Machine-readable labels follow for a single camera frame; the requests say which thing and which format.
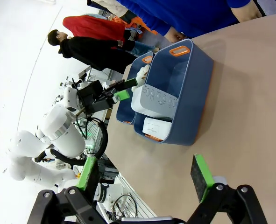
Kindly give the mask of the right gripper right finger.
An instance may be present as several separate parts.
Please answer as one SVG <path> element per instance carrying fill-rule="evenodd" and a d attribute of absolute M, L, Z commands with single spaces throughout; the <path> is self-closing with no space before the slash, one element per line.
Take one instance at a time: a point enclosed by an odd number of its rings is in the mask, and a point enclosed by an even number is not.
<path fill-rule="evenodd" d="M 199 205 L 188 224 L 209 224 L 218 212 L 226 213 L 233 224 L 266 224 L 267 219 L 250 185 L 231 188 L 226 178 L 213 176 L 201 154 L 195 154 L 191 178 Z"/>

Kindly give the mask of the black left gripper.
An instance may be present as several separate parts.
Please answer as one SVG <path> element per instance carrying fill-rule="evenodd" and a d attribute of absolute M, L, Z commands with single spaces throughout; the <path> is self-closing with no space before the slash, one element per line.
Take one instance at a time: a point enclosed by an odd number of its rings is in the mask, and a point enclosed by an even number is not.
<path fill-rule="evenodd" d="M 78 90 L 80 103 L 85 109 L 86 114 L 94 114 L 102 110 L 109 109 L 122 100 L 130 98 L 128 88 L 137 86 L 135 78 L 120 80 L 104 89 L 99 80 L 88 84 Z"/>

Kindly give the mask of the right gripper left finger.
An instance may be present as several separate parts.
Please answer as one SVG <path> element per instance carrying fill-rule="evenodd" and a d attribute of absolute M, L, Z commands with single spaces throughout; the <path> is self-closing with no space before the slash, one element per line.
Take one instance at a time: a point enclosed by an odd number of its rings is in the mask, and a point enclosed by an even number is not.
<path fill-rule="evenodd" d="M 119 184 L 99 181 L 96 157 L 87 158 L 82 174 L 74 186 L 55 193 L 45 189 L 38 193 L 28 218 L 29 224 L 70 224 L 66 217 L 75 216 L 75 224 L 107 224 L 106 213 L 96 205 L 110 211 L 119 196 Z"/>

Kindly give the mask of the person's right hand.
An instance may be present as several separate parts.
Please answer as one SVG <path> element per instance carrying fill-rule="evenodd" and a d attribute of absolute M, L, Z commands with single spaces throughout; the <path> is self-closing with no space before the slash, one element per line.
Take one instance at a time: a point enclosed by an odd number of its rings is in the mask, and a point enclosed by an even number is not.
<path fill-rule="evenodd" d="M 164 35 L 164 37 L 170 42 L 170 43 L 176 43 L 181 40 L 187 39 L 187 37 L 181 33 L 175 30 L 175 28 L 170 27 L 168 32 Z"/>

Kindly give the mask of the person's left hand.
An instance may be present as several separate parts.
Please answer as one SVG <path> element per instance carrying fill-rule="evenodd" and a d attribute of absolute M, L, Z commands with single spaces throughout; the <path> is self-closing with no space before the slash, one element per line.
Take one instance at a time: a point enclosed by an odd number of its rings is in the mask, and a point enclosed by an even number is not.
<path fill-rule="evenodd" d="M 262 17 L 259 8 L 253 0 L 250 0 L 245 6 L 231 8 L 231 11 L 240 23 Z"/>

